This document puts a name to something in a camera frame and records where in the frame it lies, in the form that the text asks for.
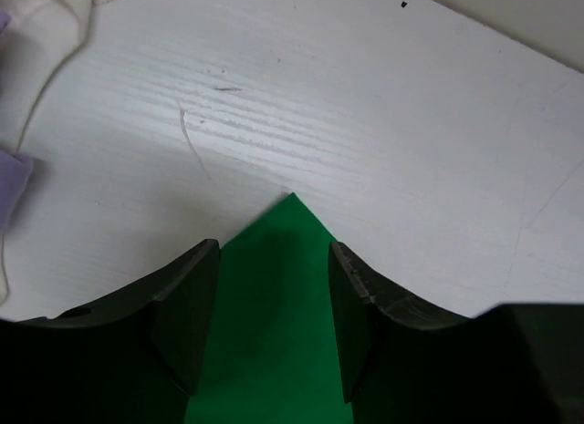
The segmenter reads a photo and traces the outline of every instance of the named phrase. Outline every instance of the green cloth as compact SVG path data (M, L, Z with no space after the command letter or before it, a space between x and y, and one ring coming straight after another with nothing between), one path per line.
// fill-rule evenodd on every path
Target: green cloth
M225 245L185 423L352 423L330 307L333 241L291 194Z

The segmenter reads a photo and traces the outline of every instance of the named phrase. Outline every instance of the white tabletop surface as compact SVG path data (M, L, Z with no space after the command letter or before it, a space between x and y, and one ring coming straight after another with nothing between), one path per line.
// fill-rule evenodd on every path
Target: white tabletop surface
M289 191L458 313L583 301L583 129L582 75L431 0L119 0L29 124L0 316L225 243Z

